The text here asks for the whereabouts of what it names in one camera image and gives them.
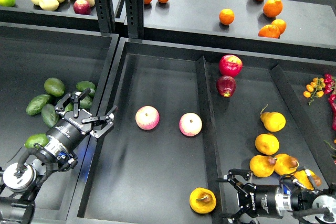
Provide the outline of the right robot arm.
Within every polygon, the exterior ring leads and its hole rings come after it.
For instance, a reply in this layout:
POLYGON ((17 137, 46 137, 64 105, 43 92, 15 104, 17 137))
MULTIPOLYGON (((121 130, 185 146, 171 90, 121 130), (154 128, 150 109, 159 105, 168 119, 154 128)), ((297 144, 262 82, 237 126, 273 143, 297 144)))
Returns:
POLYGON ((282 175, 278 185, 257 185, 248 182, 253 175, 250 170, 230 169, 217 179, 229 183, 237 192, 239 210, 236 213, 220 213, 230 223, 241 223, 244 214, 251 218, 281 219, 289 212, 299 223, 335 223, 335 184, 327 189, 308 189, 290 174, 282 175), (240 182, 241 176, 247 183, 240 182))

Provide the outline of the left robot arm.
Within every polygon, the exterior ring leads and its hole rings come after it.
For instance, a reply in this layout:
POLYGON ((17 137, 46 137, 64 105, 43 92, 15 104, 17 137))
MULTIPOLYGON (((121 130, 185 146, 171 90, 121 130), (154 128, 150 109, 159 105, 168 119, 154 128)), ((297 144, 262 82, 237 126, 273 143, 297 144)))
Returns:
POLYGON ((66 172, 76 167, 75 148, 92 135, 95 139, 106 136, 114 127, 117 106, 106 114, 93 116, 80 108, 80 101, 89 89, 67 93, 55 106, 61 119, 46 133, 45 146, 35 142, 18 162, 1 171, 1 190, 12 194, 1 197, 1 223, 31 223, 35 213, 35 198, 43 183, 55 172, 66 172))

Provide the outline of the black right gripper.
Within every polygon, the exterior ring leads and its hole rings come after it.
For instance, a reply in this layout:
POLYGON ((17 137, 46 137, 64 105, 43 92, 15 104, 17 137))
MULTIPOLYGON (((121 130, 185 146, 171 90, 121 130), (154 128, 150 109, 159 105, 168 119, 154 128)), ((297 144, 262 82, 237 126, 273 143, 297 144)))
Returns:
POLYGON ((252 218, 256 217, 279 218, 276 203, 279 186, 243 184, 237 179, 238 176, 247 182, 252 175, 251 170, 234 168, 230 169, 223 178, 216 180, 219 183, 229 183, 238 190, 239 210, 236 213, 222 212, 218 214, 219 217, 228 221, 252 221, 252 218))

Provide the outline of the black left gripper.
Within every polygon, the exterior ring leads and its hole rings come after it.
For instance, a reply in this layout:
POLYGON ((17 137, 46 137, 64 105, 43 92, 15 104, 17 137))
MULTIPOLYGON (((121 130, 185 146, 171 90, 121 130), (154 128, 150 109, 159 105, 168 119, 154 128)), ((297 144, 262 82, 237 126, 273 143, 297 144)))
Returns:
POLYGON ((106 115, 92 116, 85 109, 79 109, 80 101, 89 95, 91 89, 86 88, 82 92, 67 93, 55 105, 57 114, 64 115, 46 136, 62 151, 72 152, 81 141, 89 134, 96 139, 105 137, 114 127, 114 116, 118 107, 114 105, 106 115), (72 103, 73 111, 66 112, 65 107, 72 103))

